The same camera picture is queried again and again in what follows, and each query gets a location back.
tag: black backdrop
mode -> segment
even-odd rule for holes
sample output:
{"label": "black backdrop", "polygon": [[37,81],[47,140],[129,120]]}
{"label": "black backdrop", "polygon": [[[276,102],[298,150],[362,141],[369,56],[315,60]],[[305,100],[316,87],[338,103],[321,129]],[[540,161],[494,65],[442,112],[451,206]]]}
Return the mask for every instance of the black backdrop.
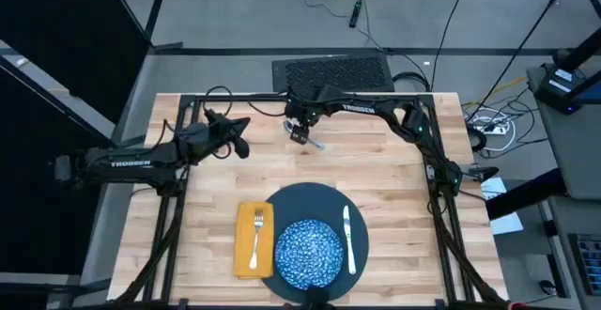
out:
{"label": "black backdrop", "polygon": [[81,274],[100,187],[65,192],[55,156],[109,140],[67,117],[0,58],[0,271]]}
{"label": "black backdrop", "polygon": [[150,46],[123,0],[0,0],[0,39],[115,124]]}

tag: wooden table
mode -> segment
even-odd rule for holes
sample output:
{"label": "wooden table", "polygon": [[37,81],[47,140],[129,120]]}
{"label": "wooden table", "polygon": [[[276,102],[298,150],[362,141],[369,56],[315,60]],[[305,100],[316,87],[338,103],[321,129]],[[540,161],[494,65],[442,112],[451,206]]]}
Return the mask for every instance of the wooden table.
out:
{"label": "wooden table", "polygon": [[[472,163],[457,95],[433,95],[447,157]],[[175,125],[179,98],[179,94],[157,96],[147,147],[157,142],[164,118]],[[281,102],[256,105],[273,113],[284,109]],[[222,112],[226,103],[208,106]],[[335,304],[430,305],[434,299],[445,298],[434,225],[426,210],[422,155],[414,145],[390,132],[377,116],[341,112],[322,117],[311,137],[325,144],[323,151],[289,140],[283,117],[262,116],[245,102],[234,103],[228,117],[244,116],[252,119],[243,134],[251,148],[248,159],[235,154],[226,160],[210,157],[192,167],[171,303],[188,298],[191,304],[281,305],[284,300],[260,280],[233,276],[236,212],[241,201],[264,201],[280,188],[304,181],[335,187],[353,200],[367,223],[367,265],[357,285]],[[463,183],[462,190],[480,193],[473,182]],[[146,263],[159,204],[152,191],[131,199],[109,299],[120,295]],[[469,259],[500,296],[507,298],[484,203],[461,194],[456,204]],[[458,267],[449,255],[461,299]],[[154,298],[160,297],[165,257],[158,268]]]}

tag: blue plate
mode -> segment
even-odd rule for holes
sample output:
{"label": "blue plate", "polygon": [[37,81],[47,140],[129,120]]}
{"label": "blue plate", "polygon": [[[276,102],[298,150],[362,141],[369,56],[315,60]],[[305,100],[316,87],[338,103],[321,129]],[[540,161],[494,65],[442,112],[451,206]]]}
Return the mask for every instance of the blue plate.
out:
{"label": "blue plate", "polygon": [[298,221],[284,230],[275,245],[275,266],[293,287],[325,287],[334,280],[343,261],[340,238],[318,220]]}

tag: floor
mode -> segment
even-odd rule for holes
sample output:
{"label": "floor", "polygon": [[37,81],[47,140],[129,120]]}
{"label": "floor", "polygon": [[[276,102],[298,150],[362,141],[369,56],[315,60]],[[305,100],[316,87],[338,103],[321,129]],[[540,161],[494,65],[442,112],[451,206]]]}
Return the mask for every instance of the floor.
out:
{"label": "floor", "polygon": [[[356,0],[307,0],[323,3],[338,14],[348,15]],[[142,26],[146,25],[153,0],[126,0]],[[455,0],[367,0],[373,39],[387,47],[438,48],[444,25]],[[516,48],[543,10],[548,0],[461,0],[450,24],[444,47]],[[358,26],[366,30],[365,12]],[[586,39],[601,23],[588,0],[560,0],[548,12],[534,32],[527,48],[574,47]],[[303,0],[163,0],[159,19],[152,35],[154,44],[183,41],[187,48],[281,48],[281,47],[373,47],[373,43],[347,27],[347,19],[332,16],[325,8],[309,8]],[[270,62],[276,59],[311,57],[290,56],[177,56],[150,55],[143,66],[124,138],[146,132],[146,124],[155,93],[203,92],[215,85],[226,85],[234,92],[271,91]],[[432,78],[433,55],[412,55],[426,76]],[[415,70],[401,56],[389,56],[393,74]],[[462,102],[477,100],[501,74],[508,56],[455,56],[439,58],[434,90],[457,92]],[[525,70],[550,61],[548,56],[521,56],[501,80],[507,83],[525,76]],[[601,68],[601,57],[594,57],[582,70],[590,73]],[[516,85],[495,99],[515,95],[526,87]],[[408,82],[395,84],[396,91],[419,91]],[[530,92],[524,103],[534,108]],[[534,113],[534,129],[527,139],[546,137],[540,116]],[[518,134],[530,126],[530,117],[516,121]],[[491,140],[502,145],[506,139]],[[504,178],[528,179],[554,168],[548,143],[522,147],[496,160],[476,157],[481,165],[499,167]],[[113,185],[104,198],[98,215],[96,235],[92,240],[89,264],[83,282],[108,278],[112,272],[116,247],[120,239],[127,203],[120,195],[127,188]],[[502,257],[501,263],[510,296],[517,301],[541,297],[530,288],[547,271],[540,259]],[[102,295],[81,298],[79,303],[99,302]],[[540,302],[546,306],[577,309],[575,302],[561,300]]]}

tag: white paper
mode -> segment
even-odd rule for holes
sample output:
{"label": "white paper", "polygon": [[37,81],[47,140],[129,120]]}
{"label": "white paper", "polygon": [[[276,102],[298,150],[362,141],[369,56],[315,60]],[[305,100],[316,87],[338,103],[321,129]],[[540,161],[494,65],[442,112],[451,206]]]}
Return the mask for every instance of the white paper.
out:
{"label": "white paper", "polygon": [[[486,200],[495,198],[502,193],[506,193],[505,185],[501,178],[489,178],[482,183],[482,195]],[[506,234],[524,230],[524,226],[519,221],[519,217],[515,212],[490,221],[493,235]]]}

